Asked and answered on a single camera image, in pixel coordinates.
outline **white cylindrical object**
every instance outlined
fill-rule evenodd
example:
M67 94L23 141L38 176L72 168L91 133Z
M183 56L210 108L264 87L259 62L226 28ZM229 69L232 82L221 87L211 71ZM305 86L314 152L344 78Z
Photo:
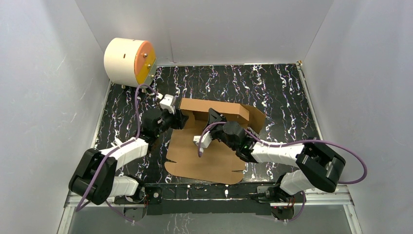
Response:
M155 60L150 42L114 38L106 48L104 66L113 83L137 87L139 83L150 84L150 67L156 65Z

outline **flattened cardboard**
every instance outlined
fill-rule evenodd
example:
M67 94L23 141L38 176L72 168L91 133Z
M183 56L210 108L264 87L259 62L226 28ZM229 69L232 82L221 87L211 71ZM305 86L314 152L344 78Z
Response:
M203 156L198 157L194 136L202 133L207 124L210 108L223 114L227 120L234 120L243 127L251 127L259 133L265 122L265 115L257 108L237 103L183 98L180 109L189 116L182 130L173 130L169 142L165 169L174 176L206 180L224 184L236 184L244 177L245 163L235 152L217 140L211 142Z

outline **black marbled tabletop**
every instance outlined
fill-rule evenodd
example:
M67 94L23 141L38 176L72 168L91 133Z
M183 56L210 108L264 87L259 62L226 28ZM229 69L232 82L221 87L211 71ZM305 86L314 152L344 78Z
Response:
M291 142L318 137L316 125L295 64L159 67L153 87L162 94L254 105L267 116L260 138ZM137 128L135 88L113 84L109 91L95 147L106 149L117 137L125 141ZM157 106L155 95L140 93L140 113ZM145 183L207 183L177 177L164 169L171 130L146 157L120 169L118 175L135 175ZM277 163L246 163L242 182L276 181L293 167Z

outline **white panel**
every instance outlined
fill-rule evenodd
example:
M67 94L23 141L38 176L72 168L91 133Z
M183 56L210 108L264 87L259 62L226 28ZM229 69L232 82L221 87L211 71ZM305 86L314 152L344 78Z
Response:
M332 0L160 0L174 62L304 59Z
M0 4L0 233L55 234L109 79L74 0Z
M411 0L336 0L304 61L324 138L369 169L349 187L365 234L412 232L412 12ZM342 179L361 176L345 157Z
M304 59L333 0L76 0L104 51L149 40L158 65Z
M158 65L171 65L172 51L164 16L155 0L76 0L102 51L113 38L148 40Z

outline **metal frame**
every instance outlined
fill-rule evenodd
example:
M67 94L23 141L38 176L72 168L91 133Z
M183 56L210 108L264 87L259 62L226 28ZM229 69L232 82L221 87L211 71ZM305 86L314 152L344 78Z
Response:
M304 73L302 70L302 62L301 61L297 61L296 62L296 66L300 75L300 80L303 84L303 88L305 91L305 95L307 97L308 100L308 104L310 106L310 110L311 113L313 115L314 118L314 122L316 124L316 128L317 131L319 133L319 137L320 139L323 139L322 135L321 135L321 131L319 128L319 124L316 118L316 114L314 112L314 108L313 108L313 104L311 102L310 99L310 95L308 92L308 87L307 87L307 83L305 81L305 77L304 77ZM112 86L112 83L109 82L108 85L108 89L106 91L106 98L105 101L108 98L109 95L109 90L110 87ZM97 138L97 132L99 131L99 126L100 126L100 121L103 117L103 113L105 111L105 108L103 107L101 114L99 115L99 119L98 122L96 123L96 130L95 130L95 134L91 143L91 147L94 146L94 143L96 141ZM307 190L306 191L306 198L307 198L307 202L305 205L343 205L344 206L344 210L347 216L347 221L349 223L351 232L353 234L362 234L361 231L361 227L360 224L358 222L357 219L357 215L356 212L354 210L354 204L353 204L353 200L351 199L351 195L350 192L347 188L346 185L338 185L337 186L337 190L335 193L325 193L321 190L315 189L315 190ZM63 215L62 215L62 219L59 225L59 229L57 231L57 234L67 234L69 231L69 227L72 221L72 217L73 214L75 212L75 208L78 205L79 201L80 201L80 196L69 192L67 199L66 199L66 203L65 203L65 208L63 211ZM142 204L131 204L131 205L117 205L114 204L114 199L110 199L109 203L114 206L114 207L133 207L133 208L143 208L144 205ZM271 203L271 206L285 206L287 203ZM95 204L89 204L89 207L106 207L106 204L101 204L101 205L95 205Z
M349 222L351 233L362 234L360 223L358 222L354 205L344 205L344 211L346 212L347 221Z

